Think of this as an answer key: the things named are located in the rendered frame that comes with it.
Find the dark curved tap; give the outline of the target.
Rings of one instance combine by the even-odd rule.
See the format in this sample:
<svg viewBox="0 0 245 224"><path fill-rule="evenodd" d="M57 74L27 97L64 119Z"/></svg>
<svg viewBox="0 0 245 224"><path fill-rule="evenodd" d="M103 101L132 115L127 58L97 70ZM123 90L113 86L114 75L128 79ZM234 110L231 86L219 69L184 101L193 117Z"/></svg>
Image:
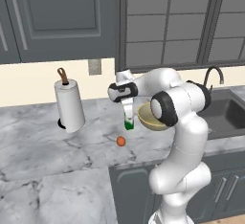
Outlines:
<svg viewBox="0 0 245 224"><path fill-rule="evenodd" d="M211 67L208 68L208 70L207 70L207 72L205 74L205 77L204 77L204 82L203 82L203 86L206 88L206 90L205 90L206 93L211 93L212 92L212 86L211 86L210 89L207 88L209 75L210 75L210 72L212 70L215 70L218 73L218 75L219 75L219 84L224 84L224 75L223 75L222 70L218 66L211 66Z"/></svg>

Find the grey wall socket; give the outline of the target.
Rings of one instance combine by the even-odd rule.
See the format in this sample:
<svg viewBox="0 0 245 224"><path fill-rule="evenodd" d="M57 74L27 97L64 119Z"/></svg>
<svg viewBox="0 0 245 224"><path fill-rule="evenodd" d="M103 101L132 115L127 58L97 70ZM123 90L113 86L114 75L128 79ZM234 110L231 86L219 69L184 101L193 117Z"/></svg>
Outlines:
<svg viewBox="0 0 245 224"><path fill-rule="evenodd" d="M88 73L90 76L96 76L101 74L101 59L89 59L88 60Z"/></svg>

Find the black and brown towel holder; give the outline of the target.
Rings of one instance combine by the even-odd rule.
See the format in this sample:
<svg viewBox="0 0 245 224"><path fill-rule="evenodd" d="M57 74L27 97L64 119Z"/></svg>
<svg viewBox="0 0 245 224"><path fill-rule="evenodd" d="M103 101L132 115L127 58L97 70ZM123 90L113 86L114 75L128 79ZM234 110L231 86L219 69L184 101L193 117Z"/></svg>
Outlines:
<svg viewBox="0 0 245 224"><path fill-rule="evenodd" d="M69 84L69 81L68 81L68 79L67 79L65 70L64 70L62 67L60 67L60 68L57 69L57 72L58 72L58 74L59 74L60 77L61 77L62 84L63 84L63 85L68 85L68 84ZM58 120L57 123L58 123L58 125L59 125L61 128L65 129L65 126L62 124L61 120Z"/></svg>

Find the wide grey upper cupboard door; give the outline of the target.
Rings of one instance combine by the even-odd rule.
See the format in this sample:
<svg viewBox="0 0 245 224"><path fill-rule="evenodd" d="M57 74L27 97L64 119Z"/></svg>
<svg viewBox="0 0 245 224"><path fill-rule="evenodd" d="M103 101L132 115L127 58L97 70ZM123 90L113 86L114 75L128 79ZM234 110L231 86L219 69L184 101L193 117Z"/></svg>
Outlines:
<svg viewBox="0 0 245 224"><path fill-rule="evenodd" d="M12 0L6 0L19 63L115 55L115 0L17 0L28 43L23 49Z"/></svg>

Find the panelled grey lower cupboard door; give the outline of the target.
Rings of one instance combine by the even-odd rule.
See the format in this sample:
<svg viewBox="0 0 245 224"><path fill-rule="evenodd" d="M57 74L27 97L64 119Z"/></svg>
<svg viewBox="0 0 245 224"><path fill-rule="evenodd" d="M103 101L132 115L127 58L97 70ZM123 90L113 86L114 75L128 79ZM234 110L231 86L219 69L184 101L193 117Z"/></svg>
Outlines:
<svg viewBox="0 0 245 224"><path fill-rule="evenodd" d="M212 214L218 203L214 202L217 188L222 177L227 178L228 182L229 176L229 172L213 173L211 182L191 198L187 206L187 214L194 223L202 223L212 218Z"/></svg>
<svg viewBox="0 0 245 224"><path fill-rule="evenodd" d="M239 180L234 188L234 192L229 201L226 200L227 191L237 175ZM230 172L228 182L222 191L221 197L212 215L212 220L222 219L235 215L245 214L245 168Z"/></svg>

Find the grey framed window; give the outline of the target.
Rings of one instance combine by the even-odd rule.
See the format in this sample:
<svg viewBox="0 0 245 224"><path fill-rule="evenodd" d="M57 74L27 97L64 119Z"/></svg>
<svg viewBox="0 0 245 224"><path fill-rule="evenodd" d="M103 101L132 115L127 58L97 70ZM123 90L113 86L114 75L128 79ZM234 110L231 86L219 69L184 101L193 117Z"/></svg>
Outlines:
<svg viewBox="0 0 245 224"><path fill-rule="evenodd" d="M245 65L245 0L117 0L115 68Z"/></svg>

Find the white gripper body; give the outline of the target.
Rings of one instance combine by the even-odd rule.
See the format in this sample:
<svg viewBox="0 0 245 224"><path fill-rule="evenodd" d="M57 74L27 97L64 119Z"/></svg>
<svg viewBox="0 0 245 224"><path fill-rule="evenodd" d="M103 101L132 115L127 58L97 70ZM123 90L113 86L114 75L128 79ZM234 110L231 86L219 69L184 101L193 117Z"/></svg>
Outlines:
<svg viewBox="0 0 245 224"><path fill-rule="evenodd" d="M132 98L127 98L122 101L122 106L123 106L125 117L129 120L131 120L134 115L133 103L134 103L134 100Z"/></svg>

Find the beige bowl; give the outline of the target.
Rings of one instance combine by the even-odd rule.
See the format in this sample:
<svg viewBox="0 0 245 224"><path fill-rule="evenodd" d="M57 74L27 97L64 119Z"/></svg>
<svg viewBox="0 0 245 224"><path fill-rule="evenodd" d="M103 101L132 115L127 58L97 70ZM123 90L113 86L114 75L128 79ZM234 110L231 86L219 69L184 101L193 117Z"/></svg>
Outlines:
<svg viewBox="0 0 245 224"><path fill-rule="evenodd" d="M144 103L138 109L138 119L141 124L149 130L163 131L167 129L164 123L159 122L152 114L150 102Z"/></svg>

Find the narrow grey upper cupboard door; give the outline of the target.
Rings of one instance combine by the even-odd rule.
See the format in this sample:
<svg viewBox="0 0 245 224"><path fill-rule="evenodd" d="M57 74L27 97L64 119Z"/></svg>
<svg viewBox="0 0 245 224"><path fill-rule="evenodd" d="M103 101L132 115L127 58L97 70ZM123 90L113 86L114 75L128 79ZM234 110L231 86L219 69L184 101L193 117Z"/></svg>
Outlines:
<svg viewBox="0 0 245 224"><path fill-rule="evenodd" d="M7 52L4 51L3 44L0 39L0 64L19 63L20 56L15 42L6 0L0 0L0 20L3 24L5 36L9 46L9 50Z"/></svg>

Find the grey panel under sink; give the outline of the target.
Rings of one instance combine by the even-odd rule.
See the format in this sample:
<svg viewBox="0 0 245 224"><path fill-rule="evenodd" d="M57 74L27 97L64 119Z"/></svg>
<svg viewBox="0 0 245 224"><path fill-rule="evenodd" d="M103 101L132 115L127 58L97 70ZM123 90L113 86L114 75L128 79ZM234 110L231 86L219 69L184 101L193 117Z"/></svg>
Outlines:
<svg viewBox="0 0 245 224"><path fill-rule="evenodd" d="M203 158L203 162L209 166L211 172L245 168L245 151L207 156Z"/></svg>

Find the dark grey sink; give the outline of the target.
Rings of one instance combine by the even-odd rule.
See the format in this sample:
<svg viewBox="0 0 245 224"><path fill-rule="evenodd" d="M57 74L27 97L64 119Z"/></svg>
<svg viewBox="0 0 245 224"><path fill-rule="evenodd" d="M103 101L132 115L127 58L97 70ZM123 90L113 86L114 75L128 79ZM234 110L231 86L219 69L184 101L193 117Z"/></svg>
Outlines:
<svg viewBox="0 0 245 224"><path fill-rule="evenodd" d="M245 101L229 89L212 91L211 105L198 115L209 126L209 140L245 135Z"/></svg>

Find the plain grey lower cupboard door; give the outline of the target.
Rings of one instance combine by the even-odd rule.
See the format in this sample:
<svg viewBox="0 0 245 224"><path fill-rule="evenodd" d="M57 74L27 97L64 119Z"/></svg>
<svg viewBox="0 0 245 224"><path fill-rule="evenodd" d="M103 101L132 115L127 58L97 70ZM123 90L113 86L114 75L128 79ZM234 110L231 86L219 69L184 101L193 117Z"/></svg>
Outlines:
<svg viewBox="0 0 245 224"><path fill-rule="evenodd" d="M119 224L148 224L155 200L148 183L152 169L153 166L109 168Z"/></svg>

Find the white paper towel roll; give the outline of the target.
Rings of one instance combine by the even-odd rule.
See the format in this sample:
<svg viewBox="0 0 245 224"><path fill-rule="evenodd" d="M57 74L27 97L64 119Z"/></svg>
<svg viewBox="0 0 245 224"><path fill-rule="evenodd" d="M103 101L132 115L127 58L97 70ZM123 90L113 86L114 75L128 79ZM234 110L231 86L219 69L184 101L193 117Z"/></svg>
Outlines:
<svg viewBox="0 0 245 224"><path fill-rule="evenodd" d="M78 83L68 79L63 85L61 80L55 83L56 103L59 120L67 133L74 133L85 125L85 116L78 90Z"/></svg>

